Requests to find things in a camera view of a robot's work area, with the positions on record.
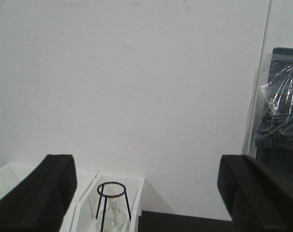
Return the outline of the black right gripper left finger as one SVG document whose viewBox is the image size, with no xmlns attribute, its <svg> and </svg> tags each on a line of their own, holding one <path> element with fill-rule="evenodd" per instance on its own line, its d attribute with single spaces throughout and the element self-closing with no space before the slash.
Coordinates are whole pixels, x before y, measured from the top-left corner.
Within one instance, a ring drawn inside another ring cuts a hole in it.
<svg viewBox="0 0 293 232">
<path fill-rule="evenodd" d="M 77 189 L 72 155 L 47 155 L 0 199 L 0 232 L 58 232 Z"/>
</svg>

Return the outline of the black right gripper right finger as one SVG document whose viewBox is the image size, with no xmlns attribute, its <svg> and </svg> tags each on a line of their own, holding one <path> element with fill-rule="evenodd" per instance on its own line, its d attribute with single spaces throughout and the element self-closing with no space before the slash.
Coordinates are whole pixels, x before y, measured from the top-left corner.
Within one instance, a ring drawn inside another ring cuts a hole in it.
<svg viewBox="0 0 293 232">
<path fill-rule="evenodd" d="M 248 155 L 223 155 L 217 187 L 237 232 L 293 232 L 293 182 Z"/>
</svg>

